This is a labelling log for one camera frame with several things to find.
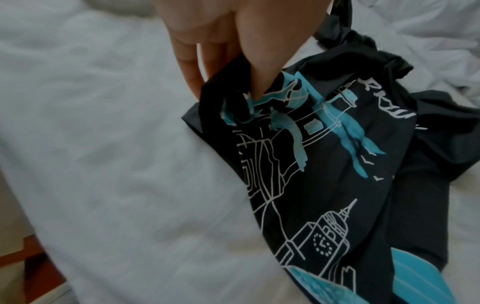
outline hand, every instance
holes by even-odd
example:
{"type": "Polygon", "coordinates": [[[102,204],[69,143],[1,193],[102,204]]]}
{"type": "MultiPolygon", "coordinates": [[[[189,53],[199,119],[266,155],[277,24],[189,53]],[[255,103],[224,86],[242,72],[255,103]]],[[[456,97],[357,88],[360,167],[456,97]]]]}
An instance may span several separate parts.
{"type": "Polygon", "coordinates": [[[283,66],[322,23],[330,0],[155,0],[173,52],[193,94],[207,77],[241,52],[251,64],[251,94],[258,99],[283,66]]]}

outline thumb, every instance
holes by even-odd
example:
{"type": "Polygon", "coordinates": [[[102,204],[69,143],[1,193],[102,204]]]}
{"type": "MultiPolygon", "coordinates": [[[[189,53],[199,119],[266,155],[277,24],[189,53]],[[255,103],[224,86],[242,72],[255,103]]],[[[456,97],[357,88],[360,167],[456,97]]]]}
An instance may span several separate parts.
{"type": "Polygon", "coordinates": [[[246,0],[236,13],[238,39],[260,98],[325,18],[330,0],[246,0]]]}

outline bed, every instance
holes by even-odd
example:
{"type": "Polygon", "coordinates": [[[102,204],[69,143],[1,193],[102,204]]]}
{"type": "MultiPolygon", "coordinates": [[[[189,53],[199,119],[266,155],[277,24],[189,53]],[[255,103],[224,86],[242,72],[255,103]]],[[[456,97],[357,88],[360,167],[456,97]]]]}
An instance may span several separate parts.
{"type": "MultiPolygon", "coordinates": [[[[354,1],[352,27],[415,66],[410,91],[479,105],[479,5],[393,3],[354,1]],[[449,13],[458,27],[425,26],[449,13]]],[[[291,62],[318,52],[310,40],[291,62]]],[[[0,92],[1,170],[80,303],[308,303],[245,186],[180,119],[195,100],[160,20],[0,0],[0,92]]],[[[480,296],[479,185],[477,165],[451,187],[444,275],[466,304],[480,296]]]]}

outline blue stripe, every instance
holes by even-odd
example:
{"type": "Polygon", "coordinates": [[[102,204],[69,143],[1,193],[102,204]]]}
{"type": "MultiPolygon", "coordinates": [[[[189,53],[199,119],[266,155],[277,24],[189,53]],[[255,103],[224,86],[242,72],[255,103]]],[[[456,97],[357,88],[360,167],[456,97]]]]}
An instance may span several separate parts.
{"type": "Polygon", "coordinates": [[[393,292],[409,304],[453,304],[455,298],[438,269],[411,253],[392,248],[393,292]]]}

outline black t-shirt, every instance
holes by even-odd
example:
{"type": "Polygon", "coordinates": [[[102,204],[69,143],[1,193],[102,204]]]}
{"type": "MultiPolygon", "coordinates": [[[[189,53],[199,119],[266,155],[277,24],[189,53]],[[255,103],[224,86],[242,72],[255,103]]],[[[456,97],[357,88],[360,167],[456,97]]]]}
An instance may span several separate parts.
{"type": "Polygon", "coordinates": [[[313,303],[454,302],[439,273],[449,183],[480,158],[480,113],[409,94],[396,79],[411,69],[346,42],[253,101],[239,57],[183,118],[245,182],[268,246],[313,303]]]}

